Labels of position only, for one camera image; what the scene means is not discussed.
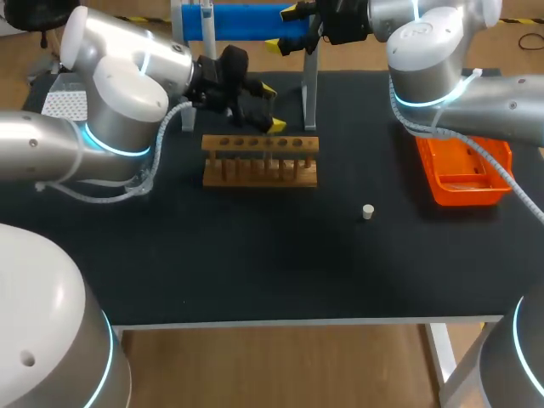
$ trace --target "wooden test tube rack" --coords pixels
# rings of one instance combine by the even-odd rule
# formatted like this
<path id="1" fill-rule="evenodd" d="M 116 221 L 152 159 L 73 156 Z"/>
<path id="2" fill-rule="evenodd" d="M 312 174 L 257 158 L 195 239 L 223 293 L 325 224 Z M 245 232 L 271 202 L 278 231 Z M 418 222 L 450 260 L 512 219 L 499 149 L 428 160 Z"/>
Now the wooden test tube rack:
<path id="1" fill-rule="evenodd" d="M 315 136 L 202 136 L 208 152 L 203 184 L 209 187 L 316 187 Z M 263 159 L 218 158 L 220 152 L 262 152 Z M 301 160 L 281 159 L 297 155 Z"/>

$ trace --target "blue tube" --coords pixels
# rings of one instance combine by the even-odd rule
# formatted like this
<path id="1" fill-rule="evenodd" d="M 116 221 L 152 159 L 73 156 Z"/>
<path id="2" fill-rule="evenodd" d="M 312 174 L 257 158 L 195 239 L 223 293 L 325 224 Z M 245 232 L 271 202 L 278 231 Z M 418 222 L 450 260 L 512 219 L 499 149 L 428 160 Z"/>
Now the blue tube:
<path id="1" fill-rule="evenodd" d="M 215 39 L 218 41 L 264 41 L 280 37 L 301 37 L 308 32 L 309 19 L 281 20 L 280 11 L 292 4 L 215 4 Z M 184 40 L 202 41 L 201 7 L 182 6 Z"/>

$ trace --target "glowing blue ring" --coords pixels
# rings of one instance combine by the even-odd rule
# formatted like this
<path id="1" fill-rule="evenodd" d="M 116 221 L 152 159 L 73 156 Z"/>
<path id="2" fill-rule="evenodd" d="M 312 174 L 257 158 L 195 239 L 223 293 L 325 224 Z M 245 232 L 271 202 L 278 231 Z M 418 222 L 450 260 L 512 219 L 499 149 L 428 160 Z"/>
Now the glowing blue ring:
<path id="1" fill-rule="evenodd" d="M 147 38 L 149 43 L 153 41 L 153 33 L 149 30 L 146 32 Z M 141 75 L 145 75 L 147 72 L 147 68 L 150 66 L 150 59 L 151 59 L 151 53 L 149 46 L 145 49 L 145 55 L 144 55 L 144 62 L 142 63 L 142 67 L 139 69 L 139 73 Z"/>
<path id="2" fill-rule="evenodd" d="M 91 405 L 94 403 L 94 401 L 98 398 L 101 389 L 104 387 L 105 380 L 108 377 L 108 374 L 110 373 L 111 368 L 111 362 L 113 361 L 113 331 L 111 330 L 110 322 L 108 321 L 108 318 L 106 317 L 105 313 L 102 312 L 105 318 L 105 324 L 108 326 L 108 330 L 110 332 L 110 354 L 108 355 L 108 363 L 105 365 L 104 374 L 102 375 L 102 379 L 99 382 L 99 386 L 94 390 L 93 395 L 91 396 L 90 400 L 83 408 L 90 408 Z"/>
<path id="3" fill-rule="evenodd" d="M 106 143 L 104 143 L 103 141 L 101 141 L 100 139 L 97 139 L 96 136 L 93 135 L 93 132 L 91 132 L 91 129 L 88 128 L 88 123 L 85 123 L 85 132 L 87 132 L 87 135 L 88 137 L 95 143 L 97 144 L 98 146 L 100 146 L 102 149 L 104 150 L 108 150 L 110 151 L 111 153 L 115 153 L 116 155 L 119 155 L 119 156 L 127 156 L 127 157 L 140 157 L 140 156 L 145 156 L 147 155 L 151 148 L 148 147 L 147 149 L 145 150 L 142 150 L 142 151 L 123 151 L 123 150 L 118 150 L 118 149 L 115 149 L 111 146 L 108 146 Z"/>
<path id="4" fill-rule="evenodd" d="M 519 358 L 519 361 L 521 362 L 521 366 L 525 370 L 525 374 L 527 374 L 527 377 L 529 377 L 530 381 L 533 383 L 535 388 L 544 397 L 544 388 L 541 386 L 541 384 L 536 379 L 535 374 L 533 374 L 533 371 L 529 368 L 529 364 L 527 364 L 527 360 L 525 359 L 524 354 L 521 351 L 521 346 L 519 345 L 518 313 L 519 313 L 519 306 L 521 305 L 522 300 L 524 300 L 524 299 L 523 298 L 519 299 L 518 306 L 516 306 L 516 311 L 513 314 L 513 324 L 512 324 L 513 344 L 516 347 L 516 352 L 518 353 L 518 358 Z"/>
<path id="5" fill-rule="evenodd" d="M 394 94 L 394 97 L 402 105 L 410 106 L 411 108 L 425 108 L 427 106 L 433 106 L 433 105 L 441 104 L 442 102 L 445 102 L 446 100 L 454 100 L 454 99 L 459 98 L 462 95 L 462 93 L 464 92 L 466 86 L 467 85 L 465 84 L 465 81 L 461 80 L 456 85 L 456 87 L 453 88 L 453 91 L 448 93 L 446 96 L 443 96 L 442 98 L 433 100 L 431 102 L 423 102 L 423 103 L 420 103 L 420 104 L 415 104 L 415 103 L 412 103 L 412 102 L 406 102 L 405 100 L 402 100 L 401 98 L 399 98 L 399 95 L 397 95 L 397 93 Z"/>

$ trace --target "cable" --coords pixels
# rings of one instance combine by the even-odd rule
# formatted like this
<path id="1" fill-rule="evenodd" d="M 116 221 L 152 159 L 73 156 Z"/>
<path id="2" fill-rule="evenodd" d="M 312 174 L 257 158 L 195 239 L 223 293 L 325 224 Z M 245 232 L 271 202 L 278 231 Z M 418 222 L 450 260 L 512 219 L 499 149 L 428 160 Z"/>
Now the cable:
<path id="1" fill-rule="evenodd" d="M 540 38 L 544 42 L 544 36 L 542 36 L 541 34 L 538 34 L 537 32 L 530 32 L 529 34 L 525 34 L 524 36 L 521 36 L 521 38 L 519 39 L 518 45 L 521 49 L 523 49 L 524 51 L 540 51 L 541 49 L 544 49 L 544 45 L 542 45 L 541 47 L 535 47 L 535 48 L 525 47 L 522 44 L 522 42 L 527 37 L 537 37 L 537 38 Z"/>
<path id="2" fill-rule="evenodd" d="M 544 224 L 544 212 L 542 212 L 542 210 L 536 206 L 536 204 L 529 198 L 529 196 L 519 186 L 516 180 L 514 180 L 513 177 L 504 169 L 504 167 L 501 166 L 501 164 L 497 160 L 495 160 L 495 158 L 492 155 L 490 155 L 489 152 L 485 150 L 482 146 L 480 146 L 474 140 L 470 139 L 464 134 L 455 132 L 453 130 L 444 129 L 442 127 L 430 127 L 430 126 L 418 125 L 404 118 L 402 114 L 400 113 L 399 108 L 397 106 L 397 101 L 394 96 L 393 80 L 391 79 L 391 77 L 389 77 L 389 99 L 390 99 L 391 108 L 393 109 L 393 113 L 395 117 L 400 123 L 403 124 L 403 126 L 409 132 L 410 130 L 412 130 L 416 132 L 431 133 L 432 135 L 436 135 L 444 139 L 458 138 L 462 142 L 470 146 L 472 149 L 476 150 L 491 166 L 493 166 L 493 168 L 501 175 L 504 181 L 506 181 L 507 184 L 510 187 L 512 187 L 512 190 L 516 194 L 516 196 L 519 197 L 519 199 L 527 206 L 527 208 L 529 208 L 529 210 L 538 218 L 538 220 L 542 224 Z"/>
<path id="3" fill-rule="evenodd" d="M 46 185 L 48 187 L 52 187 L 60 192 L 65 193 L 66 195 L 75 198 L 79 201 L 85 201 L 91 204 L 112 204 L 114 202 L 120 202 L 124 201 L 127 198 L 130 198 L 132 196 L 136 196 L 137 194 L 141 194 L 145 190 L 151 190 L 153 187 L 153 179 L 156 176 L 156 172 L 159 168 L 159 164 L 161 162 L 161 154 L 162 154 L 162 140 L 164 139 L 164 133 L 167 130 L 168 123 L 172 120 L 172 118 L 180 111 L 183 111 L 185 109 L 189 109 L 192 107 L 192 102 L 183 102 L 179 105 L 174 106 L 166 116 L 164 116 L 164 119 L 162 119 L 161 126 L 159 127 L 159 131 L 156 135 L 156 143 L 155 143 L 155 155 L 153 157 L 153 164 L 151 165 L 151 170 L 148 173 L 147 177 L 142 181 L 140 185 L 137 187 L 132 188 L 130 191 L 126 192 L 125 194 L 117 195 L 114 197 L 104 197 L 104 198 L 98 198 L 98 197 L 90 197 L 88 195 L 83 195 L 81 193 L 78 193 L 72 189 L 69 189 L 68 187 L 60 184 L 60 183 L 45 183 L 43 185 Z"/>

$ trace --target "white table frame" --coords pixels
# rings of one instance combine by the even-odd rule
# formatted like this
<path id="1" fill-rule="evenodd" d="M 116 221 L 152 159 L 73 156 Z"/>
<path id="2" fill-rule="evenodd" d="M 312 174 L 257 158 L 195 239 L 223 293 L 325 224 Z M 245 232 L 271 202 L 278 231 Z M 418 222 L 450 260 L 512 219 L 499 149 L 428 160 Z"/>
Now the white table frame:
<path id="1" fill-rule="evenodd" d="M 126 330 L 172 330 L 201 328 L 234 328 L 234 327 L 270 327 L 270 326 L 364 326 L 364 325 L 425 325 L 429 347 L 433 356 L 434 375 L 440 391 L 439 400 L 442 408 L 458 408 L 468 396 L 468 392 L 477 386 L 481 389 L 479 379 L 479 351 L 481 346 L 502 316 L 468 316 L 442 318 L 382 318 L 382 319 L 308 319 L 308 320 L 249 320 L 249 321 L 217 321 L 203 323 L 173 323 L 165 325 L 114 326 L 114 330 L 122 340 Z M 456 363 L 451 347 L 448 323 L 487 323 L 485 329 L 474 341 L 462 361 Z"/>

